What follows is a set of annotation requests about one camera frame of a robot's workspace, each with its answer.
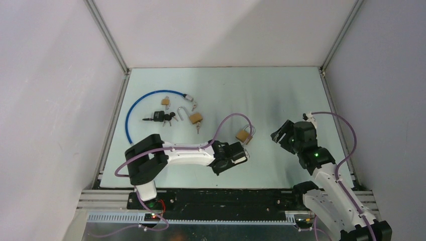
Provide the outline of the large brass padlock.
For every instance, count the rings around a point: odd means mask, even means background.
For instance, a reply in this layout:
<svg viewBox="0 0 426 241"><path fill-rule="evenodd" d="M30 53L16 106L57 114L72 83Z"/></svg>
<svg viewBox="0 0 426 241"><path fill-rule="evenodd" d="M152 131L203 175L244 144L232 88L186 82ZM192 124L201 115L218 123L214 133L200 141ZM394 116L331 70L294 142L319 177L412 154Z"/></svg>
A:
<svg viewBox="0 0 426 241"><path fill-rule="evenodd" d="M244 126L240 129L235 138L242 143L242 145L248 145L253 135L256 133L255 127L251 127L250 125Z"/></svg>

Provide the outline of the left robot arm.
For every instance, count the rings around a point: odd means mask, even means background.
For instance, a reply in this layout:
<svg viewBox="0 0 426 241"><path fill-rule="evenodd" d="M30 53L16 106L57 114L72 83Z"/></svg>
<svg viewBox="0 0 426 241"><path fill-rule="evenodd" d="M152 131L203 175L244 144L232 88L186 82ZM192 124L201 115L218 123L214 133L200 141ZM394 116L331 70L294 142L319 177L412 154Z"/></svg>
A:
<svg viewBox="0 0 426 241"><path fill-rule="evenodd" d="M118 176L126 167L130 184L139 194L146 209L158 205L154 179L168 165L200 165L210 167L216 175L248 161L249 155L240 142L229 144L212 139L205 143L181 145L163 141L151 134L124 152L126 161L116 169Z"/></svg>

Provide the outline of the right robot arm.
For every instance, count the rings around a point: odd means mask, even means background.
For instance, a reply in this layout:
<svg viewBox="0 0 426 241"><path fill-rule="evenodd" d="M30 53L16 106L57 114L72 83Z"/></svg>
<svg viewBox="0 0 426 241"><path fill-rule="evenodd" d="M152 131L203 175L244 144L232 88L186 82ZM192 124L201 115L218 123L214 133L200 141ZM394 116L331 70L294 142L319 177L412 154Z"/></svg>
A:
<svg viewBox="0 0 426 241"><path fill-rule="evenodd" d="M271 134L272 141L295 154L313 178L293 187L294 207L312 211L337 240L391 240L388 222L379 221L356 197L331 153L318 145L316 130L314 120L287 120Z"/></svg>

